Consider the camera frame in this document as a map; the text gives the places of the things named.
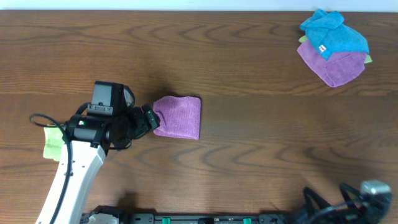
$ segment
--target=white tag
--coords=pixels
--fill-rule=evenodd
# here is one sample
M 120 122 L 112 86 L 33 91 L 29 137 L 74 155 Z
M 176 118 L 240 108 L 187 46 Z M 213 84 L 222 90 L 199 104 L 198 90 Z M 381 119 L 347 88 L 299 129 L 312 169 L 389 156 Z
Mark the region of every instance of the white tag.
M 321 53 L 323 53 L 326 50 L 326 47 L 321 45 L 319 46 L 319 50 L 321 51 Z

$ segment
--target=green cloth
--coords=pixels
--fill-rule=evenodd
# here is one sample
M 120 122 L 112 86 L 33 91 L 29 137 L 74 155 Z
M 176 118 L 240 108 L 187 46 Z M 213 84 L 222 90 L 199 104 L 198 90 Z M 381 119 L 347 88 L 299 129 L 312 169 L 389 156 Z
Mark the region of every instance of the green cloth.
M 299 42 L 300 43 L 304 43 L 306 40 L 308 40 L 308 38 L 307 38 L 307 36 L 306 35 L 304 35 L 304 36 L 302 36 L 301 38 L 299 38 Z
M 365 59 L 364 63 L 371 63 L 371 62 L 373 62 L 371 56 L 370 55 L 366 55 L 366 59 Z
M 308 40 L 307 36 L 304 35 L 304 36 L 300 37 L 298 41 L 299 41 L 300 43 L 304 43 L 304 42 L 307 41 L 307 40 Z M 373 62 L 373 60 L 372 60 L 371 56 L 370 56 L 369 54 L 367 54 L 364 63 L 371 63 L 371 62 Z
M 61 158 L 61 148 L 64 144 L 62 132 L 58 128 L 44 128 L 45 145 L 43 157 L 59 162 Z

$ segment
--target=wood grain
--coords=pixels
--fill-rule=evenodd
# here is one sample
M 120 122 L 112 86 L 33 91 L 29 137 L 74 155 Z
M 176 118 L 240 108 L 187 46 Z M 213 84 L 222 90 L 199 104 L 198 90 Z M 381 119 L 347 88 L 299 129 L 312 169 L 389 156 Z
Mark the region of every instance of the wood grain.
M 398 187 L 398 14 L 344 13 L 373 63 L 326 86 L 296 52 L 310 12 L 3 11 L 0 19 L 0 223 L 38 217 L 57 164 L 32 113 L 68 119 L 95 80 L 129 85 L 137 104 L 202 100 L 199 141 L 150 134 L 110 152 L 97 205 L 158 212 L 291 210 L 314 188 Z M 398 222 L 394 202 L 385 223 Z

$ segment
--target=white wall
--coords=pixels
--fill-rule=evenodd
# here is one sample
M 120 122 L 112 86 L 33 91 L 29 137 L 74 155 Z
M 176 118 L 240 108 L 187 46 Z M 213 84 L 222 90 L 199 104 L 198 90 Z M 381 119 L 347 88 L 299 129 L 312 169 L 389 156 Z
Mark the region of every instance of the white wall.
M 398 0 L 0 0 L 0 9 L 398 12 Z

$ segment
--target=purple cloth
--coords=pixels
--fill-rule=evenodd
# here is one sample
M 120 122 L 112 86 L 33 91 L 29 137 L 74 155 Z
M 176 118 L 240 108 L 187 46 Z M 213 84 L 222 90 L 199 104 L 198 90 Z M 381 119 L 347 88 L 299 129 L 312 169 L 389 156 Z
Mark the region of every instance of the purple cloth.
M 199 139 L 200 99 L 186 96 L 165 96 L 154 103 L 154 112 L 160 126 L 154 130 L 158 136 Z
M 366 52 L 335 52 L 326 61 L 308 40 L 298 47 L 297 52 L 330 87 L 344 85 L 365 70 Z

